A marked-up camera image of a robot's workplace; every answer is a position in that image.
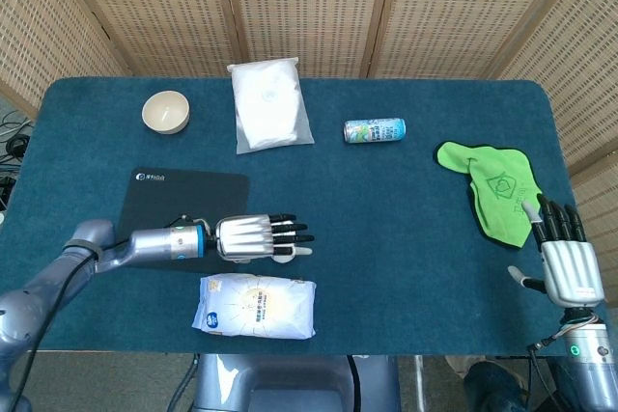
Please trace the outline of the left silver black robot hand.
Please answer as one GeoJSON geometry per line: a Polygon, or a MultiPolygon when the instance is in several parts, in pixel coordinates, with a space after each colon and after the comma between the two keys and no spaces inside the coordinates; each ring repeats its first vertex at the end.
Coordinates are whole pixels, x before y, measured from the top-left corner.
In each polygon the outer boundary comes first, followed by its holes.
{"type": "Polygon", "coordinates": [[[290,213],[251,214],[221,219],[208,238],[208,248],[224,261],[249,263],[272,259],[291,262],[297,256],[313,253],[315,237],[290,213]]]}

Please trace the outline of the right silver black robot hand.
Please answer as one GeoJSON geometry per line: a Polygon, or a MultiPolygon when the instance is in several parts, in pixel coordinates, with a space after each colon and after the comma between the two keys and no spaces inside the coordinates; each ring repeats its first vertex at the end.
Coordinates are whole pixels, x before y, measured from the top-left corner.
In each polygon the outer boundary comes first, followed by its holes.
{"type": "Polygon", "coordinates": [[[538,208],[521,206],[541,254],[544,278],[534,279],[510,265],[508,272],[522,287],[541,292],[563,309],[594,308],[604,301],[604,288],[593,245],[587,240],[577,210],[539,194],[538,208]]]}

